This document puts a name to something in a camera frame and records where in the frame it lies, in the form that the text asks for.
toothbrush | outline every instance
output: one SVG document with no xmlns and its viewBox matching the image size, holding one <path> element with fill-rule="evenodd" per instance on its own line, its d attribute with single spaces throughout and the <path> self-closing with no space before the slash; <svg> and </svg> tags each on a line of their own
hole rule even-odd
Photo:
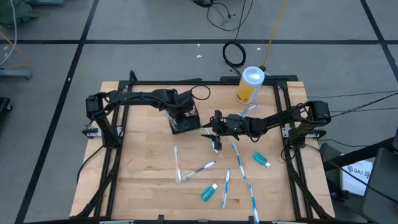
<svg viewBox="0 0 398 224">
<path fill-rule="evenodd" d="M 223 199 L 223 203 L 221 204 L 222 208 L 225 208 L 225 205 L 226 205 L 226 194 L 228 193 L 229 173 L 230 172 L 231 172 L 231 169 L 227 168 L 227 170 L 226 170 L 226 178 L 225 178 L 224 199 Z"/>
<path fill-rule="evenodd" d="M 236 152 L 236 158 L 238 159 L 238 164 L 239 164 L 239 168 L 241 169 L 241 173 L 242 173 L 242 177 L 244 180 L 246 180 L 246 174 L 244 173 L 243 170 L 243 166 L 242 166 L 242 161 L 241 161 L 241 156 L 238 153 L 238 148 L 236 147 L 235 142 L 232 142 L 232 148 L 235 150 Z"/>
<path fill-rule="evenodd" d="M 254 219 L 255 219 L 256 223 L 258 224 L 259 223 L 259 214 L 257 213 L 256 200 L 254 199 L 253 189 L 252 189 L 250 182 L 249 182 L 249 189 L 250 189 L 250 194 L 251 194 L 251 203 L 253 206 Z"/>
<path fill-rule="evenodd" d="M 257 106 L 258 106 L 258 105 L 253 105 L 253 106 L 249 107 L 248 109 L 244 110 L 240 115 L 241 115 L 241 116 L 246 115 L 248 112 L 254 110 Z"/>
<path fill-rule="evenodd" d="M 207 128 L 205 128 L 207 134 L 210 134 L 209 130 Z M 218 150 L 214 149 L 214 142 L 210 139 L 211 142 L 211 146 L 213 146 L 213 150 L 218 154 Z"/>
<path fill-rule="evenodd" d="M 207 169 L 207 168 L 211 167 L 214 164 L 216 164 L 216 161 L 211 161 L 211 162 L 207 163 L 206 165 L 204 165 L 203 167 L 197 169 L 196 171 L 193 171 L 192 173 L 186 175 L 182 180 L 189 180 L 189 179 L 191 179 L 191 176 L 193 174 L 197 174 L 198 172 L 200 172 L 200 171 L 202 171 L 204 169 Z"/>
<path fill-rule="evenodd" d="M 174 159 L 175 159 L 175 175 L 177 178 L 177 183 L 181 182 L 181 170 L 178 166 L 178 149 L 177 146 L 174 146 Z"/>
</svg>

wire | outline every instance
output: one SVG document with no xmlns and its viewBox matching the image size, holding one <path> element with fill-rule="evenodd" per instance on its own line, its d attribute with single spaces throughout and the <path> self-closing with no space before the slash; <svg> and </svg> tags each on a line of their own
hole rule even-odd
<svg viewBox="0 0 398 224">
<path fill-rule="evenodd" d="M 93 124 L 94 120 L 90 121 L 88 124 L 85 124 L 86 128 L 89 128 L 91 126 L 91 124 Z"/>
<path fill-rule="evenodd" d="M 14 45 L 12 46 L 12 49 L 10 50 L 10 52 L 8 53 L 7 57 L 0 63 L 0 66 L 4 64 L 4 62 L 6 62 L 6 60 L 11 56 L 12 52 L 14 51 L 15 46 L 17 45 L 17 19 L 15 17 L 15 7 L 14 7 L 14 3 L 12 0 L 10 0 L 11 3 L 11 7 L 12 7 L 12 16 L 14 18 L 14 35 L 15 35 L 15 39 L 14 39 Z"/>
<path fill-rule="evenodd" d="M 219 29 L 221 29 L 221 30 L 223 30 L 223 31 L 231 32 L 231 31 L 236 31 L 237 29 L 239 29 L 239 28 L 244 24 L 244 22 L 246 21 L 246 19 L 248 18 L 249 14 L 250 14 L 250 11 L 251 11 L 251 8 L 252 8 L 252 5 L 253 5 L 253 0 L 252 0 L 251 3 L 250 3 L 250 7 L 249 7 L 249 10 L 248 10 L 248 13 L 247 13 L 246 16 L 244 17 L 244 19 L 242 19 L 242 16 L 243 16 L 243 13 L 242 13 L 242 16 L 241 16 L 241 18 L 240 18 L 240 20 L 239 20 L 239 25 L 238 25 L 236 28 L 234 28 L 234 29 L 225 29 L 225 28 L 223 28 L 223 27 L 220 27 L 220 26 L 216 25 L 214 22 L 212 22 L 212 21 L 210 20 L 210 18 L 209 18 L 209 11 L 210 11 L 210 8 L 212 7 L 212 5 L 207 9 L 207 20 L 210 22 L 211 25 L 213 25 L 213 26 L 215 26 L 215 27 L 217 27 L 217 28 L 219 28 Z"/>
<path fill-rule="evenodd" d="M 192 94 L 192 97 L 194 97 L 194 99 L 197 99 L 197 100 L 207 100 L 207 99 L 210 97 L 210 95 L 211 95 L 211 90 L 210 90 L 210 88 L 209 88 L 208 86 L 205 86 L 205 85 L 195 85 L 195 86 L 192 87 L 189 91 L 192 92 L 195 88 L 198 88 L 199 86 L 205 87 L 205 88 L 209 91 L 209 95 L 208 95 L 207 97 L 205 97 L 205 98 L 197 98 L 197 97 L 195 97 L 194 94 Z"/>
<path fill-rule="evenodd" d="M 244 18 L 245 20 L 246 20 L 246 18 L 248 17 L 248 15 L 249 15 L 249 13 L 250 13 L 250 10 L 251 10 L 252 5 L 253 5 L 253 0 L 251 0 L 250 8 L 249 8 L 248 14 L 247 14 L 246 17 Z M 225 63 L 226 63 L 228 66 L 230 66 L 230 67 L 236 72 L 236 74 L 239 75 L 239 76 L 241 76 L 242 74 L 241 74 L 241 72 L 239 72 L 236 68 L 241 68 L 241 67 L 244 65 L 244 63 L 246 62 L 246 51 L 245 51 L 245 49 L 244 49 L 244 47 L 243 47 L 242 45 L 240 45 L 239 43 L 236 42 L 236 39 L 238 38 L 239 31 L 241 30 L 241 26 L 242 26 L 242 24 L 243 24 L 242 18 L 243 18 L 243 13 L 244 13 L 244 8 L 245 8 L 245 6 L 246 6 L 246 0 L 243 1 L 243 7 L 242 7 L 241 18 L 240 18 L 240 20 L 239 20 L 238 31 L 236 32 L 236 35 L 235 35 L 234 40 L 225 43 L 225 44 L 224 44 L 224 47 L 223 47 L 223 58 L 224 58 Z M 232 63 L 231 61 L 229 61 L 229 60 L 226 58 L 226 54 L 225 54 L 226 48 L 227 48 L 229 45 L 231 45 L 231 44 L 237 46 L 237 48 L 242 52 L 242 57 L 243 57 L 243 58 L 242 58 L 242 61 L 239 62 L 239 63 Z"/>
<path fill-rule="evenodd" d="M 362 109 L 362 108 L 364 108 L 364 107 L 366 107 L 366 106 L 375 104 L 375 103 L 377 103 L 377 102 L 380 102 L 380 101 L 382 101 L 382 100 L 385 100 L 385 99 L 387 99 L 387 98 L 389 98 L 389 97 L 392 97 L 392 96 L 394 96 L 394 95 L 398 95 L 398 93 L 394 93 L 394 94 L 385 96 L 385 97 L 380 98 L 380 99 L 378 99 L 378 100 L 374 100 L 374 101 L 372 101 L 372 102 L 370 102 L 370 103 L 366 103 L 365 105 L 357 106 L 357 107 L 355 107 L 355 108 L 353 108 L 353 109 L 346 110 L 346 111 L 344 111 L 344 112 L 342 112 L 342 113 L 340 113 L 340 114 L 336 114 L 336 115 L 333 115 L 333 116 L 330 116 L 330 117 L 331 117 L 331 118 L 334 118 L 334 117 L 337 117 L 337 116 L 340 116 L 340 115 L 343 115 L 343 114 L 348 114 L 348 113 L 357 111 L 357 110 L 359 110 L 359 109 Z"/>
<path fill-rule="evenodd" d="M 23 67 L 29 67 L 29 65 L 28 65 L 28 64 L 23 64 L 23 65 L 15 65 L 15 66 L 8 67 L 8 68 L 6 68 L 6 69 L 7 69 L 7 70 L 9 70 L 9 69 L 14 69 L 14 68 L 23 68 Z"/>
<path fill-rule="evenodd" d="M 337 96 L 308 96 L 307 98 L 321 98 L 321 99 L 327 99 L 327 98 L 349 97 L 349 96 L 363 96 L 363 95 L 372 95 L 372 94 L 378 94 L 378 93 L 396 93 L 396 92 L 398 92 L 398 90 L 392 90 L 392 91 L 377 91 L 377 92 L 357 93 L 357 94 L 337 95 Z"/>
<path fill-rule="evenodd" d="M 83 170 L 83 168 L 84 168 L 84 166 L 87 164 L 87 162 L 88 162 L 90 159 L 92 159 L 95 155 L 97 155 L 97 153 L 99 153 L 100 150 L 101 150 L 102 148 L 104 148 L 103 145 L 102 145 L 101 147 L 99 147 L 99 149 L 97 149 L 94 153 L 92 153 L 92 155 L 89 156 L 89 157 L 84 161 L 84 163 L 80 166 L 79 171 L 77 172 L 76 182 L 79 182 L 80 172 L 81 172 L 81 170 Z"/>
<path fill-rule="evenodd" d="M 15 49 L 16 49 L 26 60 L 29 59 L 29 57 L 28 57 L 21 49 L 19 49 L 17 46 L 15 46 L 15 45 L 11 42 L 11 40 L 9 40 L 9 39 L 7 38 L 7 36 L 5 36 L 1 31 L 0 31 L 0 35 L 8 42 L 11 46 L 15 47 Z"/>
<path fill-rule="evenodd" d="M 294 159 L 294 157 L 296 157 L 296 152 L 294 151 L 294 155 L 289 159 L 289 160 L 287 160 L 287 159 L 285 159 L 285 158 L 283 158 L 283 153 L 284 153 L 284 151 L 285 151 L 285 149 L 282 149 L 282 151 L 280 152 L 280 158 L 283 160 L 283 161 L 285 161 L 285 162 L 291 162 L 293 159 Z"/>
<path fill-rule="evenodd" d="M 338 142 L 334 139 L 317 139 L 317 140 L 318 141 L 334 141 L 337 144 L 341 144 L 342 146 L 348 146 L 348 147 L 368 147 L 368 146 L 350 146 L 349 144 L 344 144 L 344 143 Z"/>
<path fill-rule="evenodd" d="M 215 2 L 215 3 L 213 3 L 213 5 L 214 5 L 214 4 L 219 4 L 219 5 L 224 6 L 225 9 L 226 9 L 226 11 L 227 11 L 227 13 L 228 13 L 228 19 L 225 19 L 225 18 L 224 18 L 224 15 L 223 15 L 223 14 L 220 12 L 220 10 L 218 10 L 218 8 L 216 7 L 216 10 L 217 10 L 218 14 L 223 18 L 223 21 L 224 21 L 224 22 L 222 22 L 222 23 L 220 24 L 220 26 L 224 26 L 224 25 L 231 19 L 231 14 L 229 13 L 229 9 L 228 9 L 228 7 L 226 7 L 226 5 L 224 5 L 223 3 Z"/>
<path fill-rule="evenodd" d="M 272 29 L 271 37 L 269 38 L 269 42 L 268 42 L 266 59 L 264 59 L 264 63 L 262 64 L 262 66 L 264 66 L 264 68 L 266 67 L 268 54 L 271 51 L 271 43 L 272 43 L 272 40 L 273 40 L 273 38 L 275 36 L 276 30 L 278 29 L 278 25 L 279 25 L 280 19 L 282 18 L 282 15 L 284 14 L 284 11 L 285 11 L 285 8 L 286 8 L 286 4 L 287 4 L 287 0 L 284 1 L 284 4 L 282 5 L 282 9 L 280 10 L 279 15 L 278 15 L 278 20 L 276 20 L 274 28 Z"/>
<path fill-rule="evenodd" d="M 377 193 L 377 194 L 379 194 L 379 195 L 385 197 L 386 199 L 388 199 L 388 200 L 390 200 L 390 201 L 392 201 L 392 202 L 394 202 L 394 203 L 398 203 L 397 200 L 395 200 L 395 199 L 391 198 L 390 196 L 388 196 L 388 195 L 386 195 L 386 194 L 384 194 L 384 193 L 382 193 L 382 192 L 380 192 L 380 191 L 374 189 L 373 187 L 371 187 L 371 186 L 368 185 L 367 183 L 363 182 L 361 179 L 355 177 L 354 175 L 350 174 L 347 170 L 344 170 L 342 167 L 340 167 L 339 165 L 337 165 L 337 164 L 335 164 L 334 162 L 332 162 L 331 160 L 329 160 L 329 158 L 327 158 L 327 156 L 325 156 L 324 153 L 321 152 L 321 150 L 319 150 L 319 149 L 317 149 L 316 147 L 311 146 L 311 145 L 309 145 L 309 144 L 305 144 L 305 145 L 308 146 L 308 147 L 310 147 L 310 148 L 312 148 L 312 149 L 315 149 L 316 151 L 318 151 L 318 152 L 321 154 L 321 156 L 322 156 L 323 158 L 325 158 L 331 165 L 333 165 L 333 166 L 336 167 L 337 169 L 340 169 L 341 171 L 345 172 L 346 174 L 348 174 L 348 175 L 351 176 L 352 178 L 356 179 L 357 181 L 361 182 L 361 183 L 364 184 L 366 187 L 368 187 L 369 189 L 373 190 L 375 193 Z"/>
<path fill-rule="evenodd" d="M 376 109 L 367 109 L 367 110 L 356 110 L 353 112 L 363 112 L 363 111 L 379 111 L 379 110 L 396 110 L 398 108 L 376 108 Z"/>
</svg>

black clamp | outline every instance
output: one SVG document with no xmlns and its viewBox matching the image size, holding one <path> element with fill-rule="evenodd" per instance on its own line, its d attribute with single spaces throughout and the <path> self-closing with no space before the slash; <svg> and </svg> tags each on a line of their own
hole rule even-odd
<svg viewBox="0 0 398 224">
<path fill-rule="evenodd" d="M 249 216 L 249 224 L 255 224 L 254 216 L 252 216 L 252 215 Z"/>
<path fill-rule="evenodd" d="M 133 85 L 134 82 L 136 81 L 138 81 L 136 74 L 134 73 L 133 70 L 130 70 L 129 81 L 120 81 L 118 86 L 118 91 L 122 91 L 125 87 L 129 85 Z"/>
<path fill-rule="evenodd" d="M 157 217 L 157 224 L 164 224 L 164 215 L 159 215 Z"/>
<path fill-rule="evenodd" d="M 86 129 L 81 131 L 86 137 L 89 139 L 94 138 L 93 136 L 90 136 L 90 134 L 96 134 L 98 133 L 98 128 L 89 128 L 87 127 Z"/>
</svg>

yellow bottle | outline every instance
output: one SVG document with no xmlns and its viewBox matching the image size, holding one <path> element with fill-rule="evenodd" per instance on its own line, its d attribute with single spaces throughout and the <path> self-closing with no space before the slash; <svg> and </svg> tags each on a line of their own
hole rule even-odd
<svg viewBox="0 0 398 224">
<path fill-rule="evenodd" d="M 264 72 L 260 68 L 254 66 L 245 68 L 236 92 L 238 101 L 243 104 L 252 103 L 260 91 L 264 79 Z"/>
</svg>

blue toothbrush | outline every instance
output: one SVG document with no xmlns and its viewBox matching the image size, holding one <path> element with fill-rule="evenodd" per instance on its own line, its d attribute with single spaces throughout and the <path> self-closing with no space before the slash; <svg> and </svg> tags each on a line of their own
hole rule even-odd
<svg viewBox="0 0 398 224">
<path fill-rule="evenodd" d="M 241 173 L 242 173 L 242 177 L 244 180 L 246 180 L 246 174 L 244 173 L 243 170 L 243 166 L 242 166 L 242 161 L 241 161 L 241 156 L 238 153 L 238 148 L 236 147 L 235 142 L 232 142 L 232 148 L 235 150 L 236 152 L 236 158 L 238 159 L 238 164 L 239 164 L 239 168 L 241 169 Z"/>
<path fill-rule="evenodd" d="M 254 110 L 256 107 L 257 107 L 257 105 L 253 105 L 253 106 L 249 107 L 248 109 L 244 110 L 240 115 L 241 115 L 241 116 L 244 116 L 244 115 L 246 115 L 248 112 Z"/>
<path fill-rule="evenodd" d="M 228 193 L 229 173 L 230 172 L 231 172 L 231 169 L 227 168 L 227 170 L 226 170 L 226 178 L 225 178 L 224 199 L 223 199 L 223 203 L 221 204 L 222 208 L 225 208 L 225 205 L 226 205 L 226 194 Z"/>
<path fill-rule="evenodd" d="M 257 213 L 256 200 L 254 199 L 253 189 L 252 189 L 250 182 L 249 182 L 249 189 L 250 189 L 250 194 L 251 194 L 251 203 L 253 206 L 254 220 L 258 224 L 259 223 L 259 214 Z"/>
</svg>

